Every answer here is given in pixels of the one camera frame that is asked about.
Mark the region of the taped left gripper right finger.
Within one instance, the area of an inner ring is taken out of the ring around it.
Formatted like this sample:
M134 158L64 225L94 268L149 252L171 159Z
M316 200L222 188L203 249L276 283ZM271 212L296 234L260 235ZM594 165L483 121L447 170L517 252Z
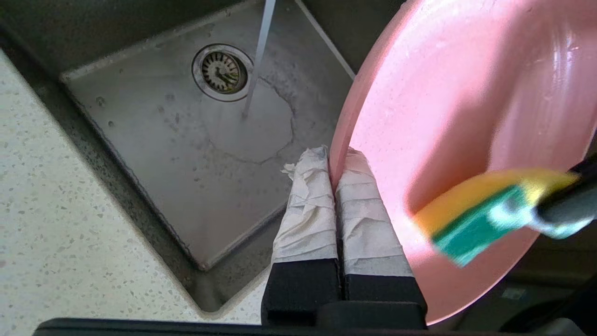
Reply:
M351 147L335 199L345 299L424 304L368 160Z

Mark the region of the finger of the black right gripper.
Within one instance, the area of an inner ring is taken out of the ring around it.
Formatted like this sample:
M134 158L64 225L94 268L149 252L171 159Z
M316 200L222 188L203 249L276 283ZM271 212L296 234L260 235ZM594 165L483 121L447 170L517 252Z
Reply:
M571 169L571 173L575 174L580 180L595 180L597 177L597 157L586 157Z
M539 217L550 223L593 221L597 214L597 182L578 180L539 202Z

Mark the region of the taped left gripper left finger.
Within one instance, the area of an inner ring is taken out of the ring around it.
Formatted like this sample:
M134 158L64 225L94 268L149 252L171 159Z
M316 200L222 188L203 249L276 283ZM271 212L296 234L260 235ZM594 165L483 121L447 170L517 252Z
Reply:
M273 242L263 324L314 325L319 309L342 296L327 148L307 149L285 172L292 187Z

